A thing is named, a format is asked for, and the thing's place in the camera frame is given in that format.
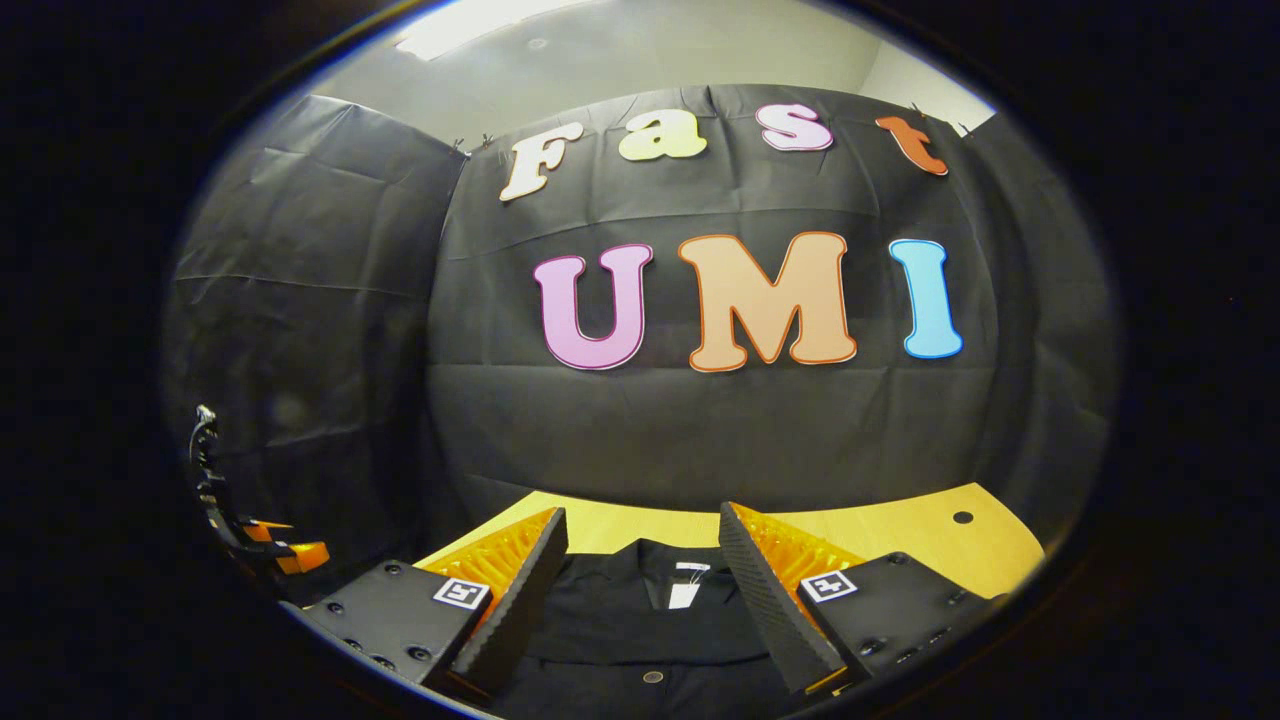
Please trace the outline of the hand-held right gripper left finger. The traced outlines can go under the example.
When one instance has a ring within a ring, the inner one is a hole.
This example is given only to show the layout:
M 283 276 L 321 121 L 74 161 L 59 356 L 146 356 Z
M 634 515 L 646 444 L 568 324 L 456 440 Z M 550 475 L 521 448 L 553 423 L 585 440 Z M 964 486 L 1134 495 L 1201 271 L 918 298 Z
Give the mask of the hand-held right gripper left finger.
M 399 683 L 486 703 L 541 620 L 568 523 L 550 506 L 445 548 L 468 528 L 461 506 L 429 509 L 411 541 L 315 580 L 285 580 L 284 600 L 319 635 Z M 404 550 L 442 555 L 417 565 Z

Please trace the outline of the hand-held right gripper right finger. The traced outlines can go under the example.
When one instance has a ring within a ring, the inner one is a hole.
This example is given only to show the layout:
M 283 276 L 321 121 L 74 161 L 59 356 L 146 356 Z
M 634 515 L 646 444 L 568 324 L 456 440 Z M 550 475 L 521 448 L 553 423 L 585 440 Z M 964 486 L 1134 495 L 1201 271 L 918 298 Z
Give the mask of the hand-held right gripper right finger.
M 786 688 L 837 693 L 915 667 L 1004 592 L 1004 515 L 897 501 L 814 512 L 719 507 L 719 546 Z

